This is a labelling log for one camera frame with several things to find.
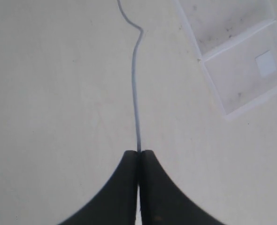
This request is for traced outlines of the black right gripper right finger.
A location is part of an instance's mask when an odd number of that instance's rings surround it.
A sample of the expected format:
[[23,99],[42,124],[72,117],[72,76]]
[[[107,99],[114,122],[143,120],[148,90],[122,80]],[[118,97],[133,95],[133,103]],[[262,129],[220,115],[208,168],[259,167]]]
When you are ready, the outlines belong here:
[[140,153],[140,211],[144,225],[221,225],[167,175],[152,150]]

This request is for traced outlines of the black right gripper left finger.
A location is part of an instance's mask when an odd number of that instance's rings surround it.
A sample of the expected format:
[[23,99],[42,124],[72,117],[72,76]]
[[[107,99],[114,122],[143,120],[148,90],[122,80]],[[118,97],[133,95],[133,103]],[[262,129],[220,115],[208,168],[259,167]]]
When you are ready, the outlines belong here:
[[137,210],[138,156],[136,151],[125,151],[103,188],[61,224],[134,225]]

